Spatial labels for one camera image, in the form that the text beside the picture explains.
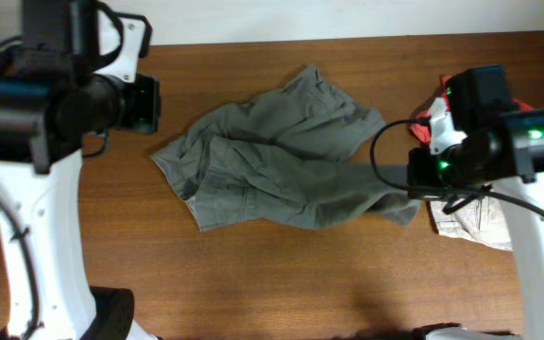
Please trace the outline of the grey-green shorts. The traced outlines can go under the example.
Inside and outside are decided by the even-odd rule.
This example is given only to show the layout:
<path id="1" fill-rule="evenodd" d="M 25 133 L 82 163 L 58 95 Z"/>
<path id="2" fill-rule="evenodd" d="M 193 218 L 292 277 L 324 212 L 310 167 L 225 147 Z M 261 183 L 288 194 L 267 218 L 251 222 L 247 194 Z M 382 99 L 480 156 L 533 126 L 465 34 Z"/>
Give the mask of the grey-green shorts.
<path id="1" fill-rule="evenodd" d="M 206 114 L 152 155 L 198 227 L 267 219 L 323 230 L 363 213 L 406 226 L 419 202 L 401 165 L 351 157 L 385 122 L 310 66 L 283 87 Z"/>

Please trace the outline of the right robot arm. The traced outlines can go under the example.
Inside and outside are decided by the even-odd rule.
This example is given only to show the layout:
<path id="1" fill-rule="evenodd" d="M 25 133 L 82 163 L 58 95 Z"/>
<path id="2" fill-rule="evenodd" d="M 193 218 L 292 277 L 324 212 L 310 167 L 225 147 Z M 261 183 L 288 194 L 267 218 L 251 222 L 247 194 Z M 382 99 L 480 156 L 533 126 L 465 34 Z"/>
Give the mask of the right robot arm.
<path id="1" fill-rule="evenodd" d="M 544 109 L 510 91 L 500 65 L 442 81 L 428 148 L 409 154 L 408 194 L 458 205 L 499 200 L 524 307 L 524 338 L 544 339 Z"/>

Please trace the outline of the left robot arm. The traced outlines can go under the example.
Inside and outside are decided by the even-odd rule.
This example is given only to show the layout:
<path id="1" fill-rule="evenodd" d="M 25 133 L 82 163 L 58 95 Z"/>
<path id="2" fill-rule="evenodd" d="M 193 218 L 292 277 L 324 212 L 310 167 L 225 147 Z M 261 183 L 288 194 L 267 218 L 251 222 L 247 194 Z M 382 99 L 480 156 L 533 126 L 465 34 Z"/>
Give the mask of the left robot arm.
<path id="1" fill-rule="evenodd" d="M 8 278 L 2 339 L 145 339 L 127 288 L 88 283 L 78 186 L 87 135 L 152 134 L 159 81 L 137 66 L 152 27 L 101 1 L 24 1 L 0 42 L 0 243 Z"/>

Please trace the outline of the red t-shirt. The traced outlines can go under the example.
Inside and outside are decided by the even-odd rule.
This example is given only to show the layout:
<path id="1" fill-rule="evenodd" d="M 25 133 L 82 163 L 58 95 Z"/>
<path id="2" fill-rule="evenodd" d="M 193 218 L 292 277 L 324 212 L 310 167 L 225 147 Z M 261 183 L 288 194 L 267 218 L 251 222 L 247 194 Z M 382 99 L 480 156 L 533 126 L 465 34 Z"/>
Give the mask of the red t-shirt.
<path id="1" fill-rule="evenodd" d="M 451 76 L 442 76 L 440 78 L 440 84 L 441 84 L 441 94 L 437 96 L 434 100 L 432 105 L 422 112 L 420 112 L 416 118 L 431 118 L 433 112 L 447 112 L 451 113 L 450 111 L 450 104 L 448 99 L 448 81 L 451 79 Z M 520 111 L 531 111 L 533 109 L 532 106 L 524 103 L 523 101 L 520 101 L 519 99 L 514 98 L 513 99 L 514 104 Z M 418 138 L 424 145 L 430 145 L 432 141 L 432 130 L 429 126 L 422 125 L 419 123 L 412 124 L 410 126 L 411 132 L 415 135 L 416 138 Z"/>

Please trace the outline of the beige shorts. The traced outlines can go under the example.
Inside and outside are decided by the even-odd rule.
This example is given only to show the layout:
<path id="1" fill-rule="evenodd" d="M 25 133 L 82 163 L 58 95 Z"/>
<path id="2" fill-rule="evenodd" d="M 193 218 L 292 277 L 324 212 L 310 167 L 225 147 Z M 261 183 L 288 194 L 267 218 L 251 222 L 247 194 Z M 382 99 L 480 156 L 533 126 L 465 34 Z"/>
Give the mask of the beige shorts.
<path id="1" fill-rule="evenodd" d="M 442 212 L 445 206 L 445 202 L 429 203 L 439 235 L 468 240 L 498 250 L 513 250 L 506 220 L 497 199 L 486 197 L 475 200 L 451 214 Z"/>

